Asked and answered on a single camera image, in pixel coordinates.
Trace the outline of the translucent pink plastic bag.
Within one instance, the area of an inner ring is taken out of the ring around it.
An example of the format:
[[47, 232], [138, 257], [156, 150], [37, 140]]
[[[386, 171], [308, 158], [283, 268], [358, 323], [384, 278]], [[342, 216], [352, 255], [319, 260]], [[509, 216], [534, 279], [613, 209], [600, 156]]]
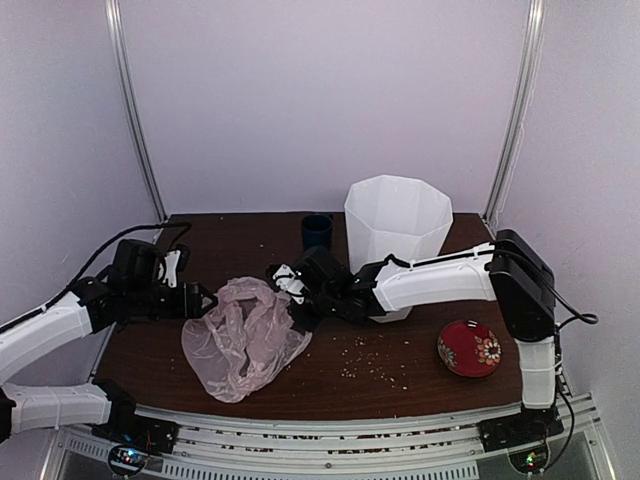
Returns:
[[182, 350], [208, 395], [239, 403], [300, 356], [313, 334], [294, 328], [290, 300], [263, 280], [231, 279], [217, 298], [210, 312], [185, 322]]

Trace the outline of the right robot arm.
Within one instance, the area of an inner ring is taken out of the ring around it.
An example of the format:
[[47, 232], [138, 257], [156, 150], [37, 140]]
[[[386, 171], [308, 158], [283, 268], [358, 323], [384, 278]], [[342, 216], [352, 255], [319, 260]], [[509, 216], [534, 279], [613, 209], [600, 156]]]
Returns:
[[430, 259], [388, 254], [355, 273], [317, 246], [291, 265], [276, 266], [269, 277], [289, 296], [294, 321], [307, 331], [328, 318], [367, 323], [413, 307], [490, 304], [517, 349], [521, 394], [517, 412], [479, 423], [484, 450], [543, 443], [563, 432], [554, 275], [514, 231]]

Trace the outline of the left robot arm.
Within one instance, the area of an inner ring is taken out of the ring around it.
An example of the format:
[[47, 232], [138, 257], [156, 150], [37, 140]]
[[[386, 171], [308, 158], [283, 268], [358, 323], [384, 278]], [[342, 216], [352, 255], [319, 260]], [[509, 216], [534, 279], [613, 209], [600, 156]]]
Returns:
[[108, 379], [67, 386], [24, 386], [13, 377], [68, 344], [133, 320], [189, 320], [218, 303], [180, 275], [184, 245], [162, 252], [133, 239], [118, 243], [98, 275], [80, 275], [56, 297], [1, 327], [1, 438], [29, 430], [89, 425], [95, 435], [146, 452], [169, 453], [177, 431], [137, 412], [134, 397]]

